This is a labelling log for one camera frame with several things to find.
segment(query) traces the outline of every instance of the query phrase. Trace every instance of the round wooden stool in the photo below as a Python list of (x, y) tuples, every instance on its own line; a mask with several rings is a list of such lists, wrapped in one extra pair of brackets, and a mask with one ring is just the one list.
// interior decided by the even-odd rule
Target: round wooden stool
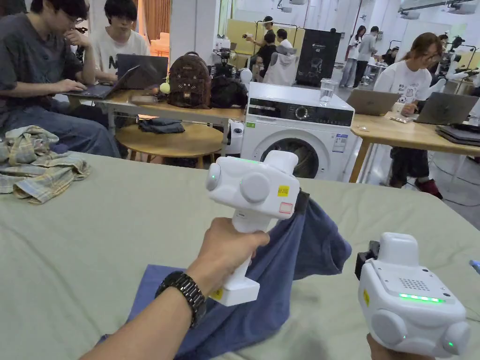
[(152, 156), (195, 157), (198, 159), (197, 168), (203, 168), (204, 155), (213, 158), (214, 153), (222, 148), (223, 133), (205, 124), (182, 125), (185, 132), (155, 134), (141, 131), (135, 124), (118, 130), (115, 137), (130, 149), (130, 160), (135, 160), (137, 152), (148, 154), (148, 163), (152, 161)]

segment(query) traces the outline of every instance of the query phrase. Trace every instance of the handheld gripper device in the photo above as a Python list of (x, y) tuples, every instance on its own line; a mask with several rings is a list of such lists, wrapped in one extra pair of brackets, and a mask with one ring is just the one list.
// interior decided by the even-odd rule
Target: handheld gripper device
[(415, 238), (386, 232), (359, 252), (355, 274), (372, 337), (391, 350), (437, 358), (461, 355), (470, 326), (447, 286), (419, 265)]
[[(219, 157), (208, 171), (208, 195), (235, 208), (232, 223), (237, 231), (267, 231), (272, 218), (288, 219), (293, 214), (300, 192), (292, 175), (297, 163), (294, 153), (277, 150), (270, 151), (264, 162)], [(249, 264), (250, 259), (210, 297), (225, 306), (256, 300), (260, 284), (245, 277)]]

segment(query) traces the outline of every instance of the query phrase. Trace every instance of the yellow sticker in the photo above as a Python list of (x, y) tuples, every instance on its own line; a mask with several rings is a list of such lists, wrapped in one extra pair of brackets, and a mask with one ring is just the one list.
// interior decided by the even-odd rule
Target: yellow sticker
[(365, 300), (365, 304), (367, 304), (367, 307), (370, 305), (370, 296), (368, 296), (367, 290), (363, 291), (363, 299)]
[(280, 197), (287, 197), (289, 190), (290, 190), (290, 187), (289, 187), (289, 186), (280, 185), (280, 186), (278, 187), (278, 196), (280, 196)]
[(223, 289), (220, 288), (218, 289), (217, 291), (214, 291), (213, 293), (210, 294), (210, 297), (213, 299), (213, 300), (220, 300), (222, 299), (222, 295), (223, 295)]

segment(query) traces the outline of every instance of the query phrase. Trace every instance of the red sneaker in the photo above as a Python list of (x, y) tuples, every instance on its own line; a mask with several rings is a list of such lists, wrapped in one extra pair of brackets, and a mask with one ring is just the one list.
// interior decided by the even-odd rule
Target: red sneaker
[(430, 179), (427, 182), (419, 182), (417, 179), (415, 180), (415, 186), (421, 192), (428, 192), (429, 194), (438, 197), (440, 200), (444, 198), (442, 194), (440, 194), (440, 191), (438, 191), (437, 184), (435, 184), (435, 180), (433, 179)]

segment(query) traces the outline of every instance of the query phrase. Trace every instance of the wristwatch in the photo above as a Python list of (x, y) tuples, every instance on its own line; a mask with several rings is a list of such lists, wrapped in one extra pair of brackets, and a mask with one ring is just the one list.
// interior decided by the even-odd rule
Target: wristwatch
[(155, 298), (166, 288), (174, 287), (180, 291), (192, 310), (192, 323), (190, 327), (196, 327), (206, 313), (206, 300), (195, 281), (182, 271), (174, 271), (167, 275), (155, 293)]

